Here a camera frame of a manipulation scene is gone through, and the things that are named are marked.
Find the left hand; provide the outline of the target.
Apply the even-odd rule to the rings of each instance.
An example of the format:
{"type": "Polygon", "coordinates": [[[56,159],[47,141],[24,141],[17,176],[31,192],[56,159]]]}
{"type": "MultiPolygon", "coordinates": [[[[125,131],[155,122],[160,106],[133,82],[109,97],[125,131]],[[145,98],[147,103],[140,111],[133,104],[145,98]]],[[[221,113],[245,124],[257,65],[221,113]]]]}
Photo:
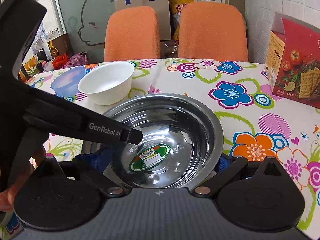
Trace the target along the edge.
{"type": "MultiPolygon", "coordinates": [[[[32,156],[31,156],[36,165],[39,165],[41,161],[46,157],[46,150],[43,146],[41,146],[38,150],[36,150],[32,156]]],[[[1,192],[1,206],[0,210],[2,212],[8,212],[12,210],[12,205],[14,203],[14,199],[18,191],[20,191],[21,187],[25,184],[25,182],[28,180],[29,176],[33,173],[35,170],[34,166],[30,161],[28,161],[24,167],[20,170],[16,181],[5,191],[1,192]]]]}

